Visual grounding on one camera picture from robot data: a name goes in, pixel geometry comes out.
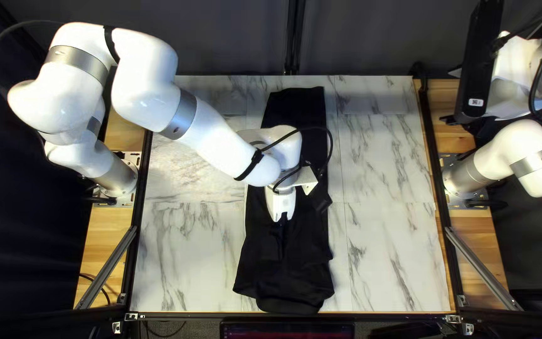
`black curtain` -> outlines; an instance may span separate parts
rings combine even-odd
[[[0,32],[13,23],[0,8]],[[4,86],[38,74],[45,54],[35,46],[21,31],[2,40]],[[47,161],[40,137],[0,94],[0,318],[73,307],[90,215],[81,195],[88,185]]]

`black cable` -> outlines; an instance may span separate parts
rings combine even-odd
[[[171,336],[174,336],[177,333],[179,333],[179,331],[181,331],[181,329],[183,329],[183,327],[185,326],[186,323],[187,323],[187,321],[184,321],[183,324],[181,324],[181,326],[179,327],[179,329],[176,330],[175,332],[171,333],[171,334],[161,335],[161,334],[158,334],[158,333],[154,332],[153,330],[151,330],[150,327],[147,325],[147,321],[143,322],[143,324],[146,326],[146,334],[147,334],[148,338],[149,338],[149,333],[154,334],[155,336],[158,336],[160,338],[170,338]]]
[[[92,190],[96,189],[98,186],[99,186],[98,184],[94,183],[93,185],[85,189],[85,193],[91,192]]]
[[[85,196],[82,199],[94,204],[109,204],[110,206],[114,206],[116,204],[116,198],[102,198],[100,196]]]
[[[276,191],[277,186],[279,186],[280,183],[284,182],[285,179],[288,179],[292,175],[296,174],[298,171],[300,171],[300,169],[302,169],[302,162],[298,161],[298,168],[296,168],[294,171],[290,172],[288,175],[286,175],[285,177],[283,177],[279,181],[277,181],[275,183],[275,185],[273,186],[273,188],[271,189],[271,191],[273,191],[273,193],[275,193],[275,194],[279,194],[279,192]]]
[[[97,326],[94,326],[94,327],[91,329],[91,333],[89,334],[89,339],[97,338],[97,337],[98,337],[98,334],[99,334],[99,328],[98,328]]]
[[[319,168],[319,177],[323,177],[325,171],[327,170],[327,165],[329,164],[329,159],[332,158],[332,152],[334,151],[334,138],[332,137],[332,132],[330,132],[327,128],[325,127],[320,127],[320,126],[311,126],[311,127],[301,127],[301,128],[297,128],[295,130],[293,130],[292,132],[282,136],[281,138],[275,140],[275,142],[273,143],[270,143],[269,145],[263,147],[260,149],[261,152],[264,152],[274,146],[276,146],[278,143],[281,143],[282,141],[286,140],[287,138],[289,138],[290,136],[298,133],[298,132],[302,132],[302,131],[307,131],[307,130],[323,130],[327,133],[327,135],[329,136],[329,152],[327,153],[327,158],[325,159],[325,162],[323,163],[323,165]],[[282,179],[280,179],[279,181],[277,181],[275,183],[275,185],[273,186],[272,188],[272,191],[276,194],[278,194],[279,192],[276,191],[276,188],[277,186],[279,186],[279,184],[281,184],[282,182],[284,182],[285,179],[288,179],[289,177],[291,177],[292,175],[296,174],[298,171],[300,171],[300,169],[302,168],[302,162],[299,161],[298,163],[298,168],[296,168],[294,171],[290,172],[288,175],[284,176]]]
[[[29,21],[23,21],[23,22],[19,22],[17,24],[14,24],[8,28],[5,28],[1,33],[0,33],[0,41],[1,39],[3,39],[6,35],[10,34],[10,32],[12,32],[13,30],[16,30],[20,27],[23,27],[23,26],[27,26],[27,25],[32,25],[32,24],[43,24],[43,23],[48,23],[48,24],[60,24],[60,25],[64,25],[64,22],[59,22],[59,21],[52,21],[52,20],[29,20]],[[4,88],[3,86],[1,86],[1,83],[0,83],[0,93],[6,97],[6,93],[7,93],[7,89]]]
[[[93,282],[93,278],[84,274],[84,273],[79,273],[79,277],[81,278],[85,278],[86,280],[89,280],[91,282]],[[106,291],[104,290],[104,288],[102,287],[102,293],[104,294],[104,296],[106,297],[106,300],[108,301],[108,306],[110,306],[112,303],[110,302],[110,297],[108,296],[108,293],[106,293]]]
[[[537,72],[535,73],[534,79],[532,79],[532,85],[530,93],[528,94],[528,109],[531,112],[531,115],[534,116],[539,122],[542,122],[542,119],[537,113],[537,109],[534,106],[535,97],[537,95],[538,83],[542,75],[542,58],[538,64]]]
[[[501,47],[503,47],[509,40],[511,40],[514,36],[520,35],[524,31],[528,30],[529,28],[532,28],[536,24],[540,24],[542,22],[542,15],[538,17],[537,19],[532,20],[528,24],[524,25],[523,27],[518,28],[517,30],[511,32],[510,34],[500,37],[495,40],[495,45],[493,46],[493,51],[496,52]]]
[[[301,127],[301,128],[297,128],[295,130],[293,130],[292,132],[282,136],[281,138],[275,140],[274,143],[271,143],[263,148],[261,148],[261,152],[264,152],[272,147],[274,147],[275,145],[277,145],[278,143],[281,143],[282,141],[286,140],[287,138],[289,138],[290,136],[298,133],[298,132],[302,132],[302,131],[308,131],[308,130],[323,130],[323,131],[326,131],[327,135],[329,136],[329,152],[327,154],[327,159],[325,159],[325,162],[323,163],[323,165],[319,168],[319,174],[320,175],[323,175],[323,173],[325,172],[325,170],[327,169],[327,164],[329,163],[329,159],[332,158],[332,152],[334,150],[334,138],[332,137],[332,132],[330,132],[327,128],[325,127],[319,127],[319,126],[311,126],[311,127]]]
[[[466,207],[491,206],[504,208],[509,206],[507,202],[502,202],[500,200],[466,200],[464,204]]]

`marble tile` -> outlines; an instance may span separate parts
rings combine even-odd
[[[334,135],[328,232],[335,294],[321,311],[449,310],[409,77],[177,77],[176,83],[235,130],[260,127],[269,93],[323,86]],[[243,183],[155,135],[131,309],[259,312],[254,299],[232,291],[245,239],[244,197]]]
[[[418,114],[411,77],[335,76],[338,114]]]
[[[146,201],[131,309],[240,312],[243,203]]]
[[[433,202],[420,117],[338,115],[344,201]]]
[[[246,77],[177,76],[175,83],[207,101],[234,130],[246,127]],[[146,199],[165,202],[241,202],[244,183],[212,167],[189,147],[154,135]]]
[[[433,203],[346,204],[354,311],[448,311]]]
[[[336,113],[335,86],[333,75],[265,75],[250,76],[247,80],[248,99],[246,128],[260,128],[263,121],[267,99],[272,92],[286,88],[313,88],[322,86],[325,91],[325,112],[327,129],[334,139],[334,151],[329,161],[327,173],[328,192],[335,202],[343,202],[342,166],[340,164],[340,135]]]
[[[324,301],[320,312],[352,311],[348,241],[343,203],[333,203],[327,209],[327,232],[329,248],[334,257],[329,261],[329,270],[334,283],[334,295]]]

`mounting plate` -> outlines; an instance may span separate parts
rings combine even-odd
[[[440,159],[440,166],[445,167],[454,165],[457,161],[459,161],[457,159],[457,155],[459,155],[459,153],[439,153],[438,156]],[[447,197],[447,205],[449,206],[449,209],[488,209],[488,206],[466,207],[465,199],[449,193],[446,189],[444,190],[444,195]],[[486,188],[479,189],[478,191],[474,192],[473,195],[474,197],[471,199],[472,201],[488,200]]]
[[[123,159],[124,163],[129,165],[135,172],[139,169],[139,165],[141,163],[141,152],[129,152],[129,151],[113,151],[116,153],[121,159]],[[100,191],[100,187],[94,188],[93,190],[93,196],[98,196],[102,198],[107,198],[106,194],[102,191]],[[105,208],[133,208],[133,204],[135,202],[135,189],[133,189],[131,192],[125,194],[124,196],[119,196],[116,198],[116,204],[109,205],[109,204],[103,204],[103,203],[95,203],[93,204],[94,207],[105,207]]]

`dark wall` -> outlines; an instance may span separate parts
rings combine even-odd
[[[306,4],[302,73],[436,75],[461,63],[476,0],[320,0]],[[542,0],[505,0],[502,28],[531,19]]]
[[[7,19],[0,13],[0,32]],[[21,38],[2,41],[4,85],[40,68]],[[47,161],[40,137],[0,94],[0,317],[73,307],[90,212],[80,181]]]
[[[18,19],[85,21],[139,30],[171,44],[179,73],[280,73],[289,0],[1,0]],[[461,63],[477,0],[308,0],[301,74],[431,75]],[[532,18],[542,0],[505,0],[503,28]],[[51,34],[33,31],[47,45]]]
[[[1,0],[18,21],[113,25],[161,38],[182,74],[275,73],[283,68],[287,0]],[[49,46],[53,32],[30,30]]]

